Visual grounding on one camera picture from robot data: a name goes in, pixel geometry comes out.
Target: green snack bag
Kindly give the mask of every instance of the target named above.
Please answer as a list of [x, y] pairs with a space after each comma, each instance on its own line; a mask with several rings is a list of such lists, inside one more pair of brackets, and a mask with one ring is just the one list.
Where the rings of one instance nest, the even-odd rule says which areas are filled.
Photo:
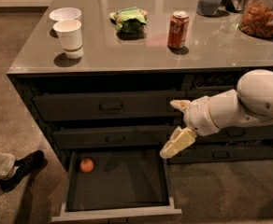
[[117, 31], [133, 34], [140, 32], [146, 25], [147, 11], [137, 7], [129, 7], [112, 12], [109, 16], [116, 22]]

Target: open drawer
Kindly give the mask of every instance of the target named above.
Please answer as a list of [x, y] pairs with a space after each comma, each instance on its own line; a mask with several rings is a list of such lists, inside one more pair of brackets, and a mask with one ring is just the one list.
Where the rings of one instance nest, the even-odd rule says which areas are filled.
[[[73, 152], [66, 201], [52, 223], [139, 223], [140, 217], [179, 217], [159, 148]], [[94, 169], [83, 173], [79, 164], [87, 157]]]

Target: red soda can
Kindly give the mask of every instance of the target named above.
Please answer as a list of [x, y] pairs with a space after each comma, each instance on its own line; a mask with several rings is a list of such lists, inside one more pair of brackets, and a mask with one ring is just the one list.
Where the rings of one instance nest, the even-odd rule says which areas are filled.
[[175, 11], [171, 16], [167, 46], [171, 49], [181, 49], [184, 46], [189, 16], [185, 11]]

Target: glass jar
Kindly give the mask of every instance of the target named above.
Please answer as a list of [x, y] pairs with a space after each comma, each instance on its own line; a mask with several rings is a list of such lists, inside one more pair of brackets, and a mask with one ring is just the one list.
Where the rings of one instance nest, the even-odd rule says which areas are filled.
[[260, 38], [273, 38], [273, 0], [249, 0], [239, 29]]

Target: drawer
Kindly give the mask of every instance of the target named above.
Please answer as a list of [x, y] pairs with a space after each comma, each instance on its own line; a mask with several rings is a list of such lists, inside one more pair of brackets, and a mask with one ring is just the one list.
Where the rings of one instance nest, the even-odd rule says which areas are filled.
[[194, 75], [194, 85], [199, 90], [231, 90], [239, 77], [233, 72], [201, 73]]
[[169, 104], [184, 91], [63, 93], [35, 96], [33, 102], [45, 121], [175, 117]]
[[165, 144], [174, 129], [169, 125], [62, 129], [52, 136], [60, 149], [150, 146]]
[[236, 142], [273, 139], [273, 125], [261, 127], [229, 127], [209, 136], [198, 136], [196, 143]]
[[[80, 161], [87, 157], [94, 161], [88, 174], [79, 170]], [[135, 223], [138, 217], [180, 215], [159, 148], [121, 148], [73, 152], [65, 202], [52, 223]], [[119, 218], [124, 222], [114, 222]]]
[[194, 146], [184, 149], [180, 154], [170, 159], [169, 163], [263, 160], [272, 149], [273, 147], [262, 144], [255, 147]]

